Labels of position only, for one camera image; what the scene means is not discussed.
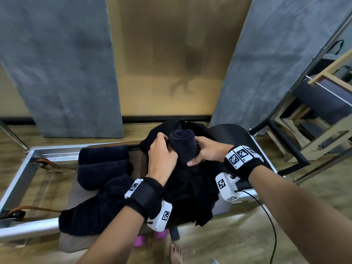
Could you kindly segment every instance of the rolled towel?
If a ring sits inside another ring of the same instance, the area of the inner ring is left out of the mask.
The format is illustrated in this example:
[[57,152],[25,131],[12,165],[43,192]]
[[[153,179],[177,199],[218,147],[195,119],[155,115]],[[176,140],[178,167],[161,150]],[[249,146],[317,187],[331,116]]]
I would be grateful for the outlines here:
[[85,147],[80,150],[78,164],[87,165],[129,159],[127,145],[106,147]]
[[129,176],[133,172],[133,164],[128,159],[80,165],[77,170],[77,181],[88,191],[102,188],[108,181],[123,174]]
[[178,154],[177,161],[185,165],[197,155],[197,143],[194,132],[190,129],[180,129],[170,133],[169,142]]
[[59,230],[77,236],[102,233],[124,207],[125,193],[132,184],[127,174],[111,179],[96,196],[61,212]]

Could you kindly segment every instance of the bare foot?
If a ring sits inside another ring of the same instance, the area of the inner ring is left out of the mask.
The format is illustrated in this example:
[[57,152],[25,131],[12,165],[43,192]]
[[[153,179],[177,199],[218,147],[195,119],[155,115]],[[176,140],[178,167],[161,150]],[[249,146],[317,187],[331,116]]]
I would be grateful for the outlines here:
[[183,264],[183,253],[174,243],[170,245],[170,262],[171,264]]

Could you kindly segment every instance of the gray wall panel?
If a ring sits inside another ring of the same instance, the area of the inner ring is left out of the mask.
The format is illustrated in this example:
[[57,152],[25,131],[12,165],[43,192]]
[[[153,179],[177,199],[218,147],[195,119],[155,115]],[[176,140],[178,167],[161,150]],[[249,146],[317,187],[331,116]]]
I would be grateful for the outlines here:
[[122,138],[105,0],[0,0],[0,58],[44,137]]
[[352,0],[252,0],[210,126],[265,119],[345,18]]

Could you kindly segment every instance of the person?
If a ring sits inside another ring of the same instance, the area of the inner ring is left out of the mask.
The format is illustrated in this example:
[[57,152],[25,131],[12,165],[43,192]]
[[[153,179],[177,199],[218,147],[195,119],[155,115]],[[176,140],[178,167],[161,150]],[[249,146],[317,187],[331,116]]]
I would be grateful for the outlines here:
[[[176,152],[166,146],[167,139],[158,133],[148,152],[147,176],[162,186],[177,161]],[[187,163],[189,166],[203,160],[223,162],[233,147],[205,137],[196,137],[196,141],[201,151]],[[253,165],[247,176],[271,215],[310,264],[352,263],[350,219],[261,164]],[[138,212],[125,206],[77,263],[126,263],[143,221]],[[174,243],[170,246],[170,261],[183,263],[183,254]]]

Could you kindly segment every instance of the forearm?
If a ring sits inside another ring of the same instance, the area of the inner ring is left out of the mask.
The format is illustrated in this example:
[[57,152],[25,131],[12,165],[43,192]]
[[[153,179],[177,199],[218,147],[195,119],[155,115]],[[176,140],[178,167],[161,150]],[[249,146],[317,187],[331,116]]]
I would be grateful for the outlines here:
[[352,221],[264,166],[249,182],[309,263],[349,263]]
[[125,206],[77,264],[126,263],[144,218]]

